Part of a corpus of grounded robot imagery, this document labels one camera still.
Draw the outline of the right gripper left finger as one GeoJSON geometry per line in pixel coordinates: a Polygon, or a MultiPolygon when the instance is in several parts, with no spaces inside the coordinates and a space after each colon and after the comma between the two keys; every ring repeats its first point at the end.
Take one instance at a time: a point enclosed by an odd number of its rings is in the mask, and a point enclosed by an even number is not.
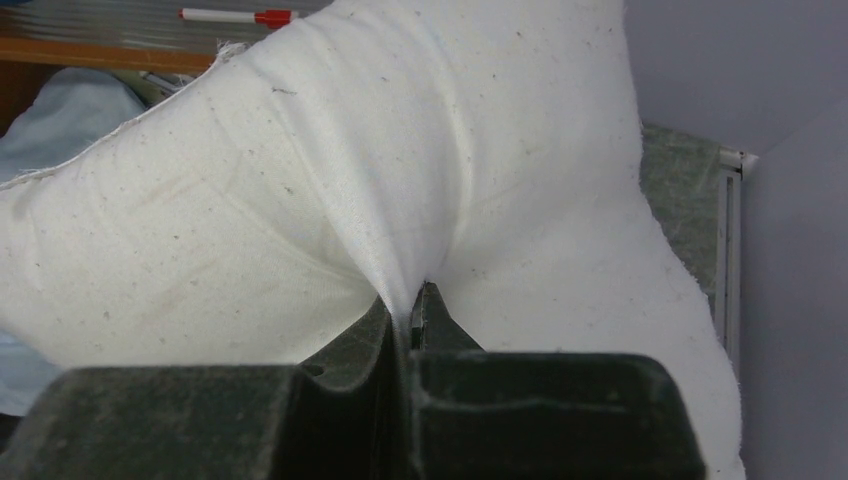
{"type": "Polygon", "coordinates": [[[55,380],[5,479],[384,479],[392,354],[381,302],[296,365],[85,368],[55,380]]]}

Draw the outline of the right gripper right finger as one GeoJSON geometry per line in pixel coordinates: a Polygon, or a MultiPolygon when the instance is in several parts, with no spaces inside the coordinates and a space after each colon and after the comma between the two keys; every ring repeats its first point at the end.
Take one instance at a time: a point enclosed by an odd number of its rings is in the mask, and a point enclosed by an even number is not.
{"type": "Polygon", "coordinates": [[[436,285],[413,308],[414,479],[702,479],[678,388],[656,360],[483,350],[436,285]]]}

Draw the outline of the white pillow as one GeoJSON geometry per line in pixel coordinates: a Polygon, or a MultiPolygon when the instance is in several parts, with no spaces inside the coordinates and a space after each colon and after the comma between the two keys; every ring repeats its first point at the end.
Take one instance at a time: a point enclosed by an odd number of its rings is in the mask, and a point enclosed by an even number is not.
{"type": "Polygon", "coordinates": [[[490,350],[637,353],[711,479],[741,402],[639,185],[620,1],[337,1],[1,187],[1,327],[71,368],[295,363],[425,282],[490,350]]]}

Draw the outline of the light blue pillowcase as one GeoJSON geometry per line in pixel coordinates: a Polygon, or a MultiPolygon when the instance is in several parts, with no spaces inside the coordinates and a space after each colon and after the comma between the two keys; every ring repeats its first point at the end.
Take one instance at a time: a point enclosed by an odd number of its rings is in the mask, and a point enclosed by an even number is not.
{"type": "MultiPolygon", "coordinates": [[[[115,76],[65,68],[41,88],[33,104],[1,137],[1,181],[73,158],[146,110],[115,76]]],[[[1,333],[1,412],[22,417],[60,370],[15,337],[1,333]]]]}

